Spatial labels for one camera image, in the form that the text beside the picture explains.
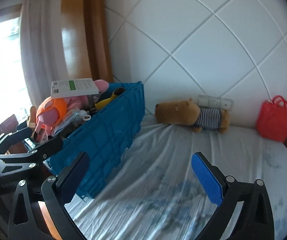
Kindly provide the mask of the brown teddy bear plush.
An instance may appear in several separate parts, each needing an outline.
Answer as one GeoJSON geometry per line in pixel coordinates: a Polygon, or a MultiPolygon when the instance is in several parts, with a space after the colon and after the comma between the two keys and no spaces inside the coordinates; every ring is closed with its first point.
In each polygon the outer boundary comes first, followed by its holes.
{"type": "Polygon", "coordinates": [[[32,130],[35,130],[36,126],[37,126],[36,114],[37,114],[37,107],[36,106],[31,106],[31,108],[30,108],[30,115],[27,118],[26,124],[32,130]]]}

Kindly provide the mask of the pink pig plush orange dress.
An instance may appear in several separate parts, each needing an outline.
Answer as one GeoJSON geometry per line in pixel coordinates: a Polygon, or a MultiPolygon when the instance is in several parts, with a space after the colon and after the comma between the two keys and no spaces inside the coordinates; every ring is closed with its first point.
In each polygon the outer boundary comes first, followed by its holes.
{"type": "Polygon", "coordinates": [[[60,123],[66,115],[67,105],[64,98],[46,98],[37,109],[35,133],[39,134],[43,128],[49,135],[51,129],[60,123]]]}

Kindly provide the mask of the white green booklet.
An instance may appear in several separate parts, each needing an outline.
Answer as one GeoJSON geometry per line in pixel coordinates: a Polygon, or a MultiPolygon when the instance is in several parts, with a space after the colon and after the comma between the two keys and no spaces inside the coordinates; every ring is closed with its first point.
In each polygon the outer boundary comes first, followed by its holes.
{"type": "Polygon", "coordinates": [[[93,94],[99,94],[99,89],[92,79],[52,81],[51,84],[51,97],[53,99],[93,94]]]}

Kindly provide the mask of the blue plastic crate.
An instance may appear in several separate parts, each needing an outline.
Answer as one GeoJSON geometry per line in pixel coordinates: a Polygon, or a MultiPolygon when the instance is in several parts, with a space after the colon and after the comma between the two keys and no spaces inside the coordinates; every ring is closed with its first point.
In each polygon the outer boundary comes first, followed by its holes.
{"type": "Polygon", "coordinates": [[[118,88],[124,91],[64,139],[63,149],[46,161],[51,172],[58,175],[80,152],[88,154],[89,168],[76,191],[81,198],[95,198],[105,188],[141,128],[145,110],[143,83],[111,83],[100,100],[110,98],[118,88]]]}

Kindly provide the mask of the white curtain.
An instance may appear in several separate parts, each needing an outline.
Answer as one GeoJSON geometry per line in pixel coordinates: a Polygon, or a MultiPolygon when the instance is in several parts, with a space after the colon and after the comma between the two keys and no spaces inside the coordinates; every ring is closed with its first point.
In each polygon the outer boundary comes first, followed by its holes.
{"type": "Polygon", "coordinates": [[[51,0],[24,0],[19,18],[20,54],[31,103],[50,96],[51,83],[68,77],[61,25],[51,0]]]}

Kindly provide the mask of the red plastic toy case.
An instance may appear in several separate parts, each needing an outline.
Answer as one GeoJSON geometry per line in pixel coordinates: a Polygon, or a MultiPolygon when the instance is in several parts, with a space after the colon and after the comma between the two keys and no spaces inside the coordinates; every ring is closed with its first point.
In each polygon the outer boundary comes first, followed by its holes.
{"type": "Polygon", "coordinates": [[[281,95],[262,103],[256,121],[256,130],[261,137],[285,142],[287,138],[287,100],[281,95]]]}

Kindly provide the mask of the grey bed sheet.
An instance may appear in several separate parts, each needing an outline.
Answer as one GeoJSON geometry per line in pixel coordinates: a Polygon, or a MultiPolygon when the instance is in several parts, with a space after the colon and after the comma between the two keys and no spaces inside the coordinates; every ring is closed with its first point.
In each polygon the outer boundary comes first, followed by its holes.
{"type": "Polygon", "coordinates": [[[216,209],[192,170],[195,152],[238,181],[263,180],[275,238],[286,237],[287,148],[250,128],[194,133],[145,116],[102,192],[65,207],[87,239],[195,239],[216,209]]]}

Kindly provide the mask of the brown striped-shirt plush animal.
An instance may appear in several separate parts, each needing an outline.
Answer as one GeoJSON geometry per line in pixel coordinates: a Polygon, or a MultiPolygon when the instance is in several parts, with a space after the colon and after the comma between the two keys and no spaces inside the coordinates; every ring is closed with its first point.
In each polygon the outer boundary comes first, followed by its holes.
{"type": "Polygon", "coordinates": [[[228,111],[199,107],[192,99],[158,103],[155,117],[162,124],[189,126],[195,133],[203,130],[225,133],[230,127],[228,111]]]}

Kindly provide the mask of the wall socket panel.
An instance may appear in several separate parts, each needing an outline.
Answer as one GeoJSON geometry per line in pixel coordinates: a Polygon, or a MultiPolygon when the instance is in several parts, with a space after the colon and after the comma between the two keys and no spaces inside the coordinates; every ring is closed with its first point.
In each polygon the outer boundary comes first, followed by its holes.
{"type": "Polygon", "coordinates": [[[233,100],[225,98],[216,98],[213,96],[199,95],[197,104],[201,107],[218,108],[231,111],[233,100]]]}

